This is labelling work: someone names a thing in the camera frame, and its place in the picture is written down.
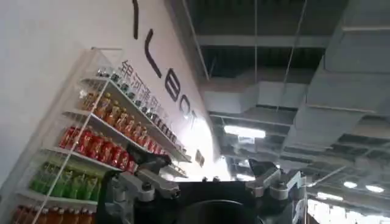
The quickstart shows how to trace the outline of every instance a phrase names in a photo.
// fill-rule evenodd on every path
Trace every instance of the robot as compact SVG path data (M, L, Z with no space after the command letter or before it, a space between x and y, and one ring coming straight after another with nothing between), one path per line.
M129 145L134 174L109 171L102 180L96 224L305 223L306 177L250 159L254 181L172 182L158 175L171 164Z

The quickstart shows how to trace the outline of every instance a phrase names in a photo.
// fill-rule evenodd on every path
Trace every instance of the bottled beverage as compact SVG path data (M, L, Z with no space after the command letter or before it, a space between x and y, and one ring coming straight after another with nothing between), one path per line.
M115 125L114 125L114 127L118 131L120 131L120 132L123 131L125 124L126 124L126 121L127 121L127 117L129 117L129 115L127 114L126 108L122 108L121 114L119 115L119 118L118 118L118 120L116 120Z
M138 122L130 135L130 139L136 142L138 137L140 137L141 130L142 130L141 123Z
M123 149L121 145L117 145L112 148L111 154L110 154L110 159L108 160L109 165L116 167L118 166L118 160L119 157L121 156Z
M91 141L91 138L92 138L92 127L87 126L83 131L83 133L81 134L79 142L74 150L77 153L80 153L81 155L87 154L86 151L87 151L88 144Z
M118 101L114 101L114 104L110 112L106 114L104 121L106 121L109 125L114 126L118 115L119 115L119 103Z
M92 195L91 195L91 200L92 201L98 201L99 199L99 194L100 194L100 188L102 187L101 180L97 181L97 185L93 189Z
M38 218L36 224L47 224L48 211L49 210L47 208L42 209L42 212L39 215L39 218Z
M112 148L113 148L112 138L106 138L99 152L97 160L99 160L102 163L107 163Z
M95 133L92 135L91 144L87 148L87 157L98 159L99 153L104 143L103 133Z
M63 215L62 224L71 223L73 216L74 216L74 209L68 208Z
M77 199L77 196L80 192L80 189L85 181L85 174L80 173L78 176L73 178L72 184L71 184L71 191L69 193L69 198Z
M129 154L127 151L122 151L119 156L118 168L121 170L126 170L127 163L129 162Z
M126 124L126 126L123 128L123 134L130 138L131 135L132 135L132 130L133 130L133 127L134 127L134 123L135 123L135 120L134 120L134 116L131 115L130 118L129 118L129 121L128 123Z
M79 224L93 224L93 223L94 223L94 220L93 220L93 211L92 210L89 210L88 212L86 212L85 215L80 216Z
M102 97L98 103L98 106L94 110L94 114L100 118L103 119L105 114L106 114L106 109L110 105L111 102L111 94L110 93L105 93L104 97Z
M59 179L57 180L53 191L51 192L51 196L53 197L63 197L65 192L66 185L71 181L71 178L73 176L73 171L65 169Z
M69 140L71 139L75 129L76 128L74 126L70 126L70 127L68 127L68 129L66 129L64 135L61 138L60 143L58 144L59 147L61 147L63 149L66 148L66 146L68 145Z

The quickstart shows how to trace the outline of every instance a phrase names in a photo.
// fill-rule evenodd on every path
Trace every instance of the ceiling light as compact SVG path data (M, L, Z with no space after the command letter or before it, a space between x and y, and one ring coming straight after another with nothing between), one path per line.
M374 186L374 185L366 185L367 190L375 192L375 193L382 193L384 189L382 187Z
M355 188L355 187L357 187L357 184L354 182L351 182L351 181L346 181L346 182L344 182L344 186L347 188Z
M233 125L225 125L224 130L228 134L238 135L248 138L265 138L266 132L259 129L245 128Z
M335 196L333 194L326 194L326 193L323 193L323 192L318 192L317 193L317 198L323 199L323 200L331 199L331 200L336 200L336 201L343 201L343 198L340 197L340 196Z
M256 180L255 177L244 175L244 174L237 174L236 175L237 179L242 180L242 181L253 181Z

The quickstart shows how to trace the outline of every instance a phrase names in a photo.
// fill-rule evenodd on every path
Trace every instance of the ceiling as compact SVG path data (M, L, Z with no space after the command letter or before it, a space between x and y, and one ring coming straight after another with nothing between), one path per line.
M232 175L251 175L240 166L248 158L273 161L311 177L310 194L344 197L327 203L389 216L390 66L381 59L390 47L372 44L389 37L346 31L370 21L367 12L390 21L389 2L169 2ZM242 144L225 125L262 129L266 137Z

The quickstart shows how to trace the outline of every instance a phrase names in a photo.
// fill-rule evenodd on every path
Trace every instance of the orange bottle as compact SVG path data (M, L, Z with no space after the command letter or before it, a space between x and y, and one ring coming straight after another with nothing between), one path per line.
M47 208L42 209L42 213L39 215L39 218L38 218L36 224L47 224L48 212L49 212L49 210Z
M123 134L125 136L127 136L128 138L131 137L131 135L132 135L132 130L133 130L134 123L135 123L134 116L131 115L130 118L129 118L129 122L123 128Z
M62 224L71 223L71 220L73 219L73 216L74 216L74 209L73 208L67 209L65 211L65 213L63 214Z
M103 119L103 117L106 114L106 109L110 105L111 102L111 94L110 93L105 93L104 97L102 97L98 103L98 106L96 109L93 111L93 113L100 119Z
M114 126L116 118L119 116L119 112L119 103L118 101L114 101L110 112L105 115L104 121L106 121L109 125Z

